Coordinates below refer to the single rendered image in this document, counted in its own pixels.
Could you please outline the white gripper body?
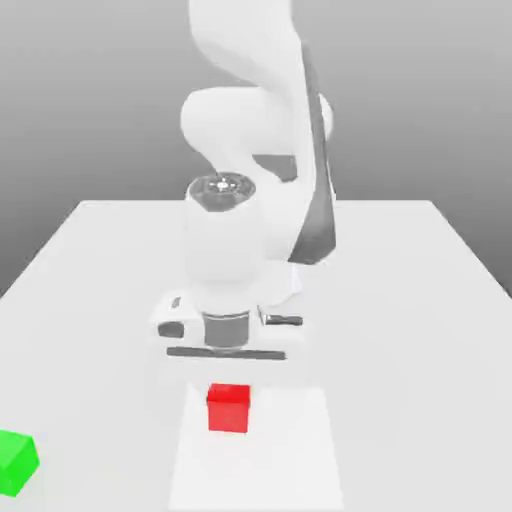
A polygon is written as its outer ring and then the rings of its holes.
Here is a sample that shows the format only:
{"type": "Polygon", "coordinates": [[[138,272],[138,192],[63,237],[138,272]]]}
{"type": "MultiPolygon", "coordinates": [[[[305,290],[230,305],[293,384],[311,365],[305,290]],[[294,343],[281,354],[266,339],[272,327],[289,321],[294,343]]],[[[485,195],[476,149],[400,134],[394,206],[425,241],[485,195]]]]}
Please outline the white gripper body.
{"type": "Polygon", "coordinates": [[[167,357],[178,361],[242,361],[284,362],[291,359],[282,348],[243,346],[236,348],[213,348],[206,345],[186,345],[183,342],[163,342],[167,357]]]}

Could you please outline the small red cube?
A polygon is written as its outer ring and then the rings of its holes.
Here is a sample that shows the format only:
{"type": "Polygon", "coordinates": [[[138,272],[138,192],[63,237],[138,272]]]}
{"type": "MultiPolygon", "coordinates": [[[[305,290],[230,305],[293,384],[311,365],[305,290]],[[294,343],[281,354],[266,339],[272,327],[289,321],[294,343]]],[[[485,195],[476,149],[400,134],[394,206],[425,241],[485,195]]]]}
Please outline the small red cube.
{"type": "Polygon", "coordinates": [[[248,385],[213,383],[207,394],[208,428],[211,431],[248,431],[251,389],[248,385]]]}

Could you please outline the small green cube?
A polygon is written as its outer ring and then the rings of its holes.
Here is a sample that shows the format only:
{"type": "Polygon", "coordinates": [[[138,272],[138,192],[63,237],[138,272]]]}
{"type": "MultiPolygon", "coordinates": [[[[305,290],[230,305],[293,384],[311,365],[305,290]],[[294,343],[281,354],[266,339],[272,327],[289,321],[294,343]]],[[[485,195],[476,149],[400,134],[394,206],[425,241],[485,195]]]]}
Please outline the small green cube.
{"type": "Polygon", "coordinates": [[[39,465],[31,436],[0,430],[0,495],[16,497],[39,465]]]}

